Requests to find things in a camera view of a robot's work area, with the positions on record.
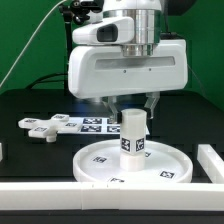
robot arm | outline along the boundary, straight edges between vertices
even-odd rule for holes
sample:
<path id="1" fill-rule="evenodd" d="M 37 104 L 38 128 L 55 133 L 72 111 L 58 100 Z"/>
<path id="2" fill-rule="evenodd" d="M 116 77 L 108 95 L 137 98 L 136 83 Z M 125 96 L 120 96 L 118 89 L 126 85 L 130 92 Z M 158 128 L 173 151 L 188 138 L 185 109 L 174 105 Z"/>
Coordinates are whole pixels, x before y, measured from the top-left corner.
<path id="1" fill-rule="evenodd" d="M 187 83 L 186 43 L 160 41 L 159 0 L 105 0 L 103 19 L 73 32 L 69 90 L 78 98 L 147 93 L 153 110 L 159 92 Z M 113 100 L 108 100 L 113 113 Z"/>

white cylinder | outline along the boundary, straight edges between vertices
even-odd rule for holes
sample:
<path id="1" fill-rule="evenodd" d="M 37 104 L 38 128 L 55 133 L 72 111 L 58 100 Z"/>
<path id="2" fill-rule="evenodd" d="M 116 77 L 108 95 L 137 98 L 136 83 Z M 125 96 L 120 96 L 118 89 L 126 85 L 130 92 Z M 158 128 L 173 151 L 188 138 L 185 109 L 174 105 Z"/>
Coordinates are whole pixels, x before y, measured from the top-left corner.
<path id="1" fill-rule="evenodd" d="M 139 109 L 122 111 L 120 135 L 120 167 L 136 172 L 145 166 L 145 136 L 147 113 Z"/>

white round tray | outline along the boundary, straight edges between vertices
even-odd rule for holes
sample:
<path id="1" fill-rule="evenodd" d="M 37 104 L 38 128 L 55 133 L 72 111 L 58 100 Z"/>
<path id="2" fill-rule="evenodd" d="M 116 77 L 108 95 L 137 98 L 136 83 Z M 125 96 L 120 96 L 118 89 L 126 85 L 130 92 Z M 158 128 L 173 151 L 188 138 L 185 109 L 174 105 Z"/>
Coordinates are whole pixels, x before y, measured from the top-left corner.
<path id="1" fill-rule="evenodd" d="M 145 169 L 127 172 L 120 168 L 120 140 L 88 145 L 73 159 L 73 172 L 79 182 L 189 183 L 193 165 L 181 151 L 146 141 Z"/>

white block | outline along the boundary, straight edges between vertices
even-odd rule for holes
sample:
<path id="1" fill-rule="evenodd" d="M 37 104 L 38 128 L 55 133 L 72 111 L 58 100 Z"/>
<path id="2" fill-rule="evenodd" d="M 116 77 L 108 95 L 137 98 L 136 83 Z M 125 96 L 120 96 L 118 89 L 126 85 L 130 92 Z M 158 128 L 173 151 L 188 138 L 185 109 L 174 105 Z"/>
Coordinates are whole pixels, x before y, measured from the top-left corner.
<path id="1" fill-rule="evenodd" d="M 119 209 L 120 185 L 108 183 L 84 183 L 82 209 Z"/>
<path id="2" fill-rule="evenodd" d="M 120 209 L 224 211 L 224 185 L 121 185 Z"/>
<path id="3" fill-rule="evenodd" d="M 198 146 L 197 159 L 213 183 L 224 184 L 224 162 L 210 145 Z"/>
<path id="4" fill-rule="evenodd" d="M 81 209 L 81 183 L 1 183 L 0 210 Z"/>
<path id="5" fill-rule="evenodd" d="M 3 159 L 3 153 L 2 153 L 2 143 L 0 143 L 0 162 Z"/>

